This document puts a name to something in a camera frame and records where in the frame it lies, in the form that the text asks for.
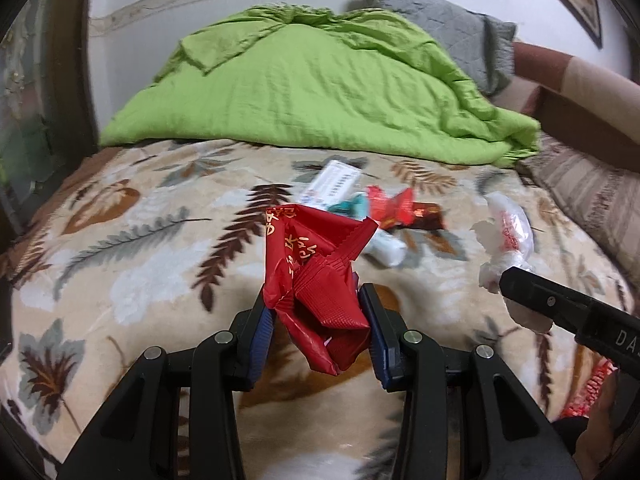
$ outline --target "floral blanket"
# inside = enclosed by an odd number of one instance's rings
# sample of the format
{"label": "floral blanket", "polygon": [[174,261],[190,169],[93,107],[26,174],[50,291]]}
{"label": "floral blanket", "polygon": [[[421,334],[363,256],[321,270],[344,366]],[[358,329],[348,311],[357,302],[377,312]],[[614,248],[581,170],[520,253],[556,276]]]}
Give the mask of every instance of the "floral blanket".
{"label": "floral blanket", "polygon": [[[361,256],[354,270],[387,308],[440,344],[489,344],[550,417],[599,356],[554,327],[536,336],[478,287],[482,197],[498,190],[534,229],[542,276],[626,308],[615,266],[549,195],[514,171],[447,166],[372,153],[170,140],[121,150],[30,234],[8,271],[14,348],[0,367],[3,413],[55,475],[82,429],[145,348],[196,346],[250,308],[264,280],[264,209],[292,202],[333,158],[362,170],[359,186],[406,186],[439,203],[445,230],[401,230],[402,265]],[[188,475],[188,391],[180,418],[180,475]],[[250,479],[373,479],[389,470],[401,397],[385,393],[366,352],[338,377],[309,370],[281,326],[255,389],[236,396]]]}

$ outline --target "red candy wrapper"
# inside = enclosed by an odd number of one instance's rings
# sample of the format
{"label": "red candy wrapper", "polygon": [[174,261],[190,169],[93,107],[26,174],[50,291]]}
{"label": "red candy wrapper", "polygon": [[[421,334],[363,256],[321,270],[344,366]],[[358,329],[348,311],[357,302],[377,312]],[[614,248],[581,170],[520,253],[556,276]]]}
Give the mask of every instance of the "red candy wrapper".
{"label": "red candy wrapper", "polygon": [[312,370],[337,375],[369,344],[351,261],[378,226],[297,204],[268,208],[266,219],[264,304]]}
{"label": "red candy wrapper", "polygon": [[414,221],[407,227],[422,229],[423,231],[445,228],[442,222],[442,208],[440,205],[429,202],[414,202],[413,210]]}
{"label": "red candy wrapper", "polygon": [[414,192],[410,187],[389,198],[378,186],[367,186],[369,215],[380,224],[380,229],[396,225],[409,225],[414,221]]}

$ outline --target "teal object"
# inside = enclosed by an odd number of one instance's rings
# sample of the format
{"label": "teal object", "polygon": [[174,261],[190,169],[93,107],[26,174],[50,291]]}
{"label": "teal object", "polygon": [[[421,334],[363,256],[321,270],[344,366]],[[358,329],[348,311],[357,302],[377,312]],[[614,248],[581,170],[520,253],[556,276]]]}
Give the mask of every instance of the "teal object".
{"label": "teal object", "polygon": [[181,40],[100,143],[231,138],[511,166],[537,152],[539,129],[493,106],[398,14],[282,5],[252,7]]}
{"label": "teal object", "polygon": [[364,193],[358,193],[350,200],[344,200],[330,206],[328,211],[355,220],[362,220],[369,215],[369,199]]}

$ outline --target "plastic bag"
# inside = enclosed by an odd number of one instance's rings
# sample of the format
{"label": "plastic bag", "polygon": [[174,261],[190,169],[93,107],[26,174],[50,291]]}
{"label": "plastic bag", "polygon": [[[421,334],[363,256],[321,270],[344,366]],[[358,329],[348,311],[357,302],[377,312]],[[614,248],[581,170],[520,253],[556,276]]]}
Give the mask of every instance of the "plastic bag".
{"label": "plastic bag", "polygon": [[[495,220],[495,241],[491,259],[480,266],[478,284],[492,294],[500,292],[498,282],[511,267],[533,270],[529,257],[533,254],[533,232],[522,208],[502,193],[485,196],[489,212]],[[511,319],[536,333],[546,333],[553,321],[508,298],[503,298]]]}

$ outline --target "gray pillow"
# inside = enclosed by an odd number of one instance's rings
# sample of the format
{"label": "gray pillow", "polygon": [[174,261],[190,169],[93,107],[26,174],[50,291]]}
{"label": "gray pillow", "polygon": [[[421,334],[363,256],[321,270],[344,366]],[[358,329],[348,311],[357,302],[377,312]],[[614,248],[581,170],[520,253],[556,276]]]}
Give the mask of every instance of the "gray pillow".
{"label": "gray pillow", "polygon": [[366,0],[401,14],[428,32],[485,95],[499,92],[514,73],[516,24],[476,14],[447,0]]}

